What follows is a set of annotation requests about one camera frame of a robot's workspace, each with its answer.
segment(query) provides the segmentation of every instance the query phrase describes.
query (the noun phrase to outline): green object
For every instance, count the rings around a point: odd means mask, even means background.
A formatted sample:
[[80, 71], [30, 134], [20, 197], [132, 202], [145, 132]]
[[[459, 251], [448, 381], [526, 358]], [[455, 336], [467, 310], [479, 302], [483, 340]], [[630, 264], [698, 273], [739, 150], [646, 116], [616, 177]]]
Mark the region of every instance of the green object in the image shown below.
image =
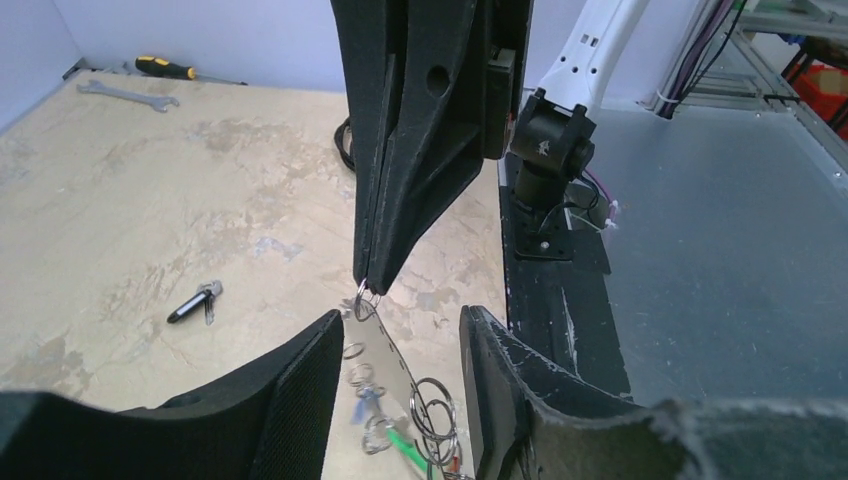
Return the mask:
[[412, 460], [415, 465], [418, 465], [422, 471], [427, 471], [427, 461], [424, 460], [424, 457], [418, 453], [418, 449], [415, 448], [415, 445], [408, 443], [398, 432], [396, 432], [393, 428], [387, 428], [386, 433], [389, 435], [389, 440], [391, 440], [392, 445], [397, 447], [398, 450], [401, 451], [407, 458]]

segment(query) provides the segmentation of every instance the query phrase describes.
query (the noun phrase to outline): wire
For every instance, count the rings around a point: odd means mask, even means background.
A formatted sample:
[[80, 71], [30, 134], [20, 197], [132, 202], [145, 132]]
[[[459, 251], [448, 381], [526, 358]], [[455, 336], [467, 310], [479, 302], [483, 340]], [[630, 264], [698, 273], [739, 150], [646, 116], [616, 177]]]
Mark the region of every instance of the wire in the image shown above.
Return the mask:
[[707, 74], [707, 71], [709, 71], [709, 69], [713, 66], [716, 60], [718, 60], [718, 57], [721, 56], [721, 53], [724, 51], [724, 47], [726, 47], [727, 44], [730, 42], [730, 37], [733, 36], [733, 31], [736, 30], [736, 25], [739, 23], [739, 19], [742, 18], [742, 12], [745, 10], [745, 6], [747, 4], [748, 0], [742, 0], [741, 2], [739, 2], [739, 9], [736, 10], [736, 15], [733, 17], [733, 22], [730, 23], [730, 28], [727, 30], [727, 33], [724, 36], [724, 40], [721, 42], [721, 46], [718, 47], [718, 51], [716, 51], [715, 55], [713, 55], [713, 58], [711, 58], [710, 61], [707, 62], [707, 66], [704, 67], [703, 70], [701, 70], [701, 73], [698, 75], [698, 77], [695, 78], [692, 82], [690, 82], [689, 86], [686, 87], [685, 90], [683, 90], [683, 94], [679, 98], [680, 101], [683, 101], [687, 96], [689, 96], [690, 93], [692, 93], [692, 90], [695, 89], [695, 86], [698, 84], [698, 82], [700, 82], [701, 79], [704, 78], [704, 75]]
[[339, 157], [341, 157], [342, 163], [344, 163], [345, 167], [347, 167], [351, 172], [355, 172], [356, 164], [353, 162], [353, 157], [344, 146], [344, 135], [348, 131], [350, 131], [350, 117], [345, 118], [345, 121], [342, 122], [342, 124], [336, 129], [336, 133], [333, 134], [333, 141], [336, 143], [336, 148], [339, 149]]

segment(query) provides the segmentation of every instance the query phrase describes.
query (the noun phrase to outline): bunch of keys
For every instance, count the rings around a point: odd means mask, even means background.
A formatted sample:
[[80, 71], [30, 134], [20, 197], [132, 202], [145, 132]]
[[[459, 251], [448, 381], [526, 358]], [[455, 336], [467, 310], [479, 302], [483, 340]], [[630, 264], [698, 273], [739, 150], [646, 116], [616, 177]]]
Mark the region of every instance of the bunch of keys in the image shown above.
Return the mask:
[[197, 287], [197, 293], [188, 299], [187, 302], [180, 305], [173, 313], [168, 315], [168, 323], [177, 323], [186, 318], [200, 304], [203, 304], [203, 310], [206, 313], [206, 325], [212, 325], [215, 321], [215, 310], [213, 303], [215, 298], [224, 291], [224, 286], [220, 280], [213, 280], [209, 283], [202, 283]]

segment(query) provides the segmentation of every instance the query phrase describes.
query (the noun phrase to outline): screwdriver handle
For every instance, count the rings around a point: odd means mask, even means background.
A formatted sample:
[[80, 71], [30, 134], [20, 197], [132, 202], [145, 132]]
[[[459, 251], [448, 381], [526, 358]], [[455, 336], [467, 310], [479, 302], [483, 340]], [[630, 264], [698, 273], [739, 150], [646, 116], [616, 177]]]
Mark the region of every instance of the screwdriver handle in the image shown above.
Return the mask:
[[164, 58], [143, 55], [135, 59], [135, 68], [152, 77], [178, 78], [181, 80], [194, 80], [194, 67], [183, 67], [171, 63]]

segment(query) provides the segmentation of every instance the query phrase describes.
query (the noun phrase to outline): table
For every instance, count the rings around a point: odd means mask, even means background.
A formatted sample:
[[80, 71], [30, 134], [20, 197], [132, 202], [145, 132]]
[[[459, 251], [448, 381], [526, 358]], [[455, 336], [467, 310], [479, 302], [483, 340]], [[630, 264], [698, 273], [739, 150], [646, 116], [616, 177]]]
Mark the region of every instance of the table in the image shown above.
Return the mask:
[[[177, 97], [165, 114], [75, 85]], [[286, 342], [356, 291], [342, 95], [81, 73], [0, 137], [0, 388], [155, 407]], [[215, 323], [167, 315], [220, 279]], [[497, 168], [421, 239], [380, 312], [416, 376], [456, 398], [464, 304], [504, 316]], [[339, 386], [324, 476], [398, 478], [366, 456]]]

